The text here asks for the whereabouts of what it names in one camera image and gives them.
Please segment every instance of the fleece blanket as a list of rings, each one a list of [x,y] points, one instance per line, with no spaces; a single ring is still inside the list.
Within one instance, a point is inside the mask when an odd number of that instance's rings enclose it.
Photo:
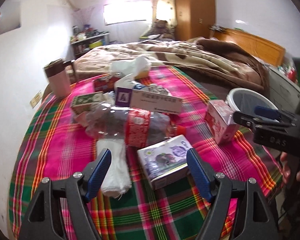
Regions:
[[[95,48],[77,59],[79,79],[108,73],[115,60],[135,59],[145,55],[152,66],[174,65],[181,70],[195,70],[231,87],[244,87],[263,93],[268,88],[268,72],[253,56],[239,46],[223,41],[199,39],[114,44]]]
[[[43,177],[64,179],[96,158],[96,142],[74,123],[70,104],[74,96],[93,92],[92,79],[76,83],[72,94],[57,100],[50,94],[35,114],[21,144],[14,167],[9,198],[10,222],[16,237],[29,202]],[[187,128],[186,138],[216,172],[231,179],[256,178],[265,196],[273,198],[282,182],[280,169],[263,147],[252,142],[244,128],[225,145],[216,145],[203,121],[207,101],[215,99],[196,81],[172,66],[153,67],[142,83],[157,83],[184,100],[182,113],[174,122]],[[193,239],[207,215],[209,203],[203,199],[189,175],[153,191],[139,164],[136,149],[127,147],[132,188],[120,199],[99,192],[89,204],[93,222],[104,240]],[[75,234],[67,203],[61,201],[66,232]],[[222,236],[232,228],[236,202],[231,201]]]

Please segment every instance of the silver screw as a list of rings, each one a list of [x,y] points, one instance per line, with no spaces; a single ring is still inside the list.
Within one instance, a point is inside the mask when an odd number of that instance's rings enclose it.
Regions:
[[[49,179],[48,177],[44,177],[44,178],[41,180],[41,182],[44,183],[44,184],[48,183],[49,181],[50,181],[50,179]]]
[[[216,177],[219,178],[219,179],[223,179],[225,177],[225,175],[222,172],[217,172]]]
[[[75,172],[75,173],[73,174],[73,177],[76,178],[76,179],[80,178],[81,176],[82,176],[82,172],[80,172],[80,171]]]
[[[257,183],[257,180],[255,178],[250,178],[248,180],[251,184],[256,184]]]

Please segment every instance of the human hand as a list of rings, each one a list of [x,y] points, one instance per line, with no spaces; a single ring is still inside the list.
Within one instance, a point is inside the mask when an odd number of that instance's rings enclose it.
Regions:
[[[287,160],[288,154],[283,152],[280,156],[280,160],[281,162],[285,162]],[[285,165],[283,166],[283,182],[285,184],[287,184],[289,182],[290,179],[290,175],[291,175],[291,170],[290,167],[288,166],[288,163],[285,163]],[[297,173],[297,181],[300,181],[300,171]]]

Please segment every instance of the cardboard box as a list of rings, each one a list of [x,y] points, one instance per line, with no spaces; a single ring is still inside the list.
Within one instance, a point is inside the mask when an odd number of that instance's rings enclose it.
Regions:
[[[184,178],[188,173],[186,154],[191,144],[183,135],[138,150],[138,157],[152,189]]]
[[[94,91],[103,91],[104,93],[113,91],[114,83],[116,83],[120,79],[120,74],[108,74],[106,76],[96,78],[93,81]]]
[[[80,95],[73,98],[70,108],[76,115],[79,115],[85,111],[90,111],[90,106],[93,103],[101,103],[103,101],[103,92]]]
[[[137,89],[117,87],[115,105],[152,112],[180,114],[183,99]]]
[[[223,100],[210,100],[204,117],[217,144],[231,141],[239,129],[233,119],[234,111]]]

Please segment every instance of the mug handle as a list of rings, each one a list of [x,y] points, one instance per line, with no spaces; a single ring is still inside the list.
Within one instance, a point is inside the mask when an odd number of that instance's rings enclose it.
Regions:
[[[65,67],[71,65],[72,70],[73,70],[74,79],[75,79],[76,82],[79,82],[79,78],[78,78],[77,72],[76,72],[75,67],[74,67],[74,61],[75,61],[74,59],[73,60],[69,60],[69,61],[67,61],[67,62],[65,62],[63,64],[64,64]]]

